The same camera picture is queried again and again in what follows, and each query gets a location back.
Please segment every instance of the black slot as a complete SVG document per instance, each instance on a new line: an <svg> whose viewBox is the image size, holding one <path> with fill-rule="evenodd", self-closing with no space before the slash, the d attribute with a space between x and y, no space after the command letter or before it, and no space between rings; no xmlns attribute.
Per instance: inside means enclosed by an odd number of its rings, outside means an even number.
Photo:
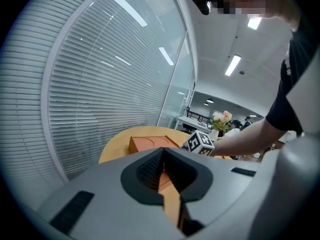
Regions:
<svg viewBox="0 0 320 240"><path fill-rule="evenodd" d="M78 192L53 218L50 222L51 226L68 235L93 197L93 193L86 191Z"/></svg>
<svg viewBox="0 0 320 240"><path fill-rule="evenodd" d="M231 172L237 173L237 174L242 174L242 175L247 175L250 177L255 176L256 172L253 170L247 170L247 169L242 169L239 167L234 167Z"/></svg>

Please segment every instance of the fluorescent light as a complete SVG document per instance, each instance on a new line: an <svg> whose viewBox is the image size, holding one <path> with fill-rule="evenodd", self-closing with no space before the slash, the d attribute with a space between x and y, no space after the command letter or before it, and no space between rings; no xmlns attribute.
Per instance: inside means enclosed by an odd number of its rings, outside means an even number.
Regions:
<svg viewBox="0 0 320 240"><path fill-rule="evenodd" d="M166 59L166 61L169 63L169 65L173 65L173 61L170 59L168 53L166 52L165 48L163 47L159 47L160 52L162 53L162 55L164 56L164 58Z"/></svg>
<svg viewBox="0 0 320 240"><path fill-rule="evenodd" d="M251 16L248 23L248 27L256 30L260 24L260 21L261 21L260 17Z"/></svg>
<svg viewBox="0 0 320 240"><path fill-rule="evenodd" d="M238 65L239 61L241 60L241 57L238 55L234 55L233 59L228 67L228 69L225 72L225 75L230 76L231 73L235 70L236 66Z"/></svg>
<svg viewBox="0 0 320 240"><path fill-rule="evenodd" d="M114 0L118 3L123 9L125 9L142 27L146 26L147 23L145 20L128 4L125 0Z"/></svg>
<svg viewBox="0 0 320 240"><path fill-rule="evenodd" d="M118 60L120 60L120 61L122 61L122 62L124 62L124 63L126 63L126 64L128 64L129 66L131 66L131 64L129 64L128 62L126 62L124 59L122 59L122 58L119 58L118 56L115 56Z"/></svg>
<svg viewBox="0 0 320 240"><path fill-rule="evenodd" d="M106 62L104 62L104 61L102 61L102 60L101 60L101 62L102 62L103 64L106 64L106 65L114 68L114 66L112 66L112 65L110 65L110 64L108 64L108 63L106 63Z"/></svg>

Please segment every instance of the glass wall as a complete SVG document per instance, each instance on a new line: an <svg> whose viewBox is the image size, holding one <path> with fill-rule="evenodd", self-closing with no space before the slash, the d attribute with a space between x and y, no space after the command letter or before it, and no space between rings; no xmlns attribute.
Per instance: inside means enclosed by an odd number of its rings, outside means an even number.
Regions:
<svg viewBox="0 0 320 240"><path fill-rule="evenodd" d="M190 105L191 98L194 93L195 81L196 81L196 75L195 75L195 68L193 67L177 117L182 117L185 115L186 108Z"/></svg>
<svg viewBox="0 0 320 240"><path fill-rule="evenodd" d="M182 116L184 113L181 107L185 106L185 100L189 99L188 94L190 87L188 82L193 69L193 58L190 51L189 38L188 35L186 35L162 108L158 126L174 128L177 122L176 118L180 115Z"/></svg>
<svg viewBox="0 0 320 240"><path fill-rule="evenodd" d="M49 86L51 135L69 179L96 164L117 133L157 124L175 66L179 111L192 68L185 35L174 0L95 0L78 17Z"/></svg>
<svg viewBox="0 0 320 240"><path fill-rule="evenodd" d="M43 75L57 36L86 0L30 0L1 47L1 171L19 201L37 209L65 183L41 114Z"/></svg>

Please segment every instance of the black shirt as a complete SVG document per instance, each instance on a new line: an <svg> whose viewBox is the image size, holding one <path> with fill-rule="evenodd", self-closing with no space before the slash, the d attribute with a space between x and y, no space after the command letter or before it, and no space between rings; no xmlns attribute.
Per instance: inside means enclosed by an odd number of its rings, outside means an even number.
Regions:
<svg viewBox="0 0 320 240"><path fill-rule="evenodd" d="M301 16L299 27L292 33L288 56L281 64L281 80L275 101L265 117L275 128L301 133L300 122L286 96L311 62L319 40L307 19Z"/></svg>

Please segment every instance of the person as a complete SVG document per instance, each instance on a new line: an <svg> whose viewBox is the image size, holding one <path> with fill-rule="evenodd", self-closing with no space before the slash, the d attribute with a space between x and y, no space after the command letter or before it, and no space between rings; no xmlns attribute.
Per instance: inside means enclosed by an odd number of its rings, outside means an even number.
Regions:
<svg viewBox="0 0 320 240"><path fill-rule="evenodd" d="M244 123L244 126L241 127L241 131L243 131L245 128L247 128L248 126L252 125L252 121L251 121L251 117L250 116L247 116L245 118L245 123Z"/></svg>
<svg viewBox="0 0 320 240"><path fill-rule="evenodd" d="M231 123L231 130L226 132L224 136L218 137L218 140L222 140L224 138L228 138L234 135L237 135L240 133L240 127L242 126L241 122L239 120L233 120Z"/></svg>
<svg viewBox="0 0 320 240"><path fill-rule="evenodd" d="M241 9L244 14L259 14L263 18L278 17L286 22L292 31L288 52L279 65L281 80L278 93L267 116L237 135L216 141L211 153L211 156L251 155L272 145L289 130L298 134L302 132L300 122L286 95L307 69L319 40L315 29L292 0L223 1Z"/></svg>

